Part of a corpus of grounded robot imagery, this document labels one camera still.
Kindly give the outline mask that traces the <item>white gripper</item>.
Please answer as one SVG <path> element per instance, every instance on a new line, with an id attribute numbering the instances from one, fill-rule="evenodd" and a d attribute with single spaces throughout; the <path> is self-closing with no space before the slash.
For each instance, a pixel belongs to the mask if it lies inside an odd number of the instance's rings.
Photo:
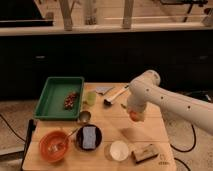
<path id="1" fill-rule="evenodd" d="M 134 111 L 134 110 L 132 110 L 132 109 L 128 109 L 127 110 L 127 113 L 129 114 L 130 112 L 135 112 L 136 114 L 137 114 L 137 116 L 138 116 L 138 118 L 139 118 L 139 121 L 144 121 L 144 114 L 143 113 L 141 113 L 141 112 L 136 112 L 136 111 Z"/>

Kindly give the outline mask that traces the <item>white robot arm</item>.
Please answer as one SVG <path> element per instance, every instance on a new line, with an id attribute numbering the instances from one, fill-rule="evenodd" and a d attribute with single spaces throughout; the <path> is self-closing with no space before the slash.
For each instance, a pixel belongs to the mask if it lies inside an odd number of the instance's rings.
<path id="1" fill-rule="evenodd" d="M 159 86 L 160 81 L 156 71 L 147 70 L 129 83 L 127 113 L 130 118 L 136 122 L 143 121 L 143 112 L 150 102 L 213 135 L 213 103 L 163 89 Z"/>

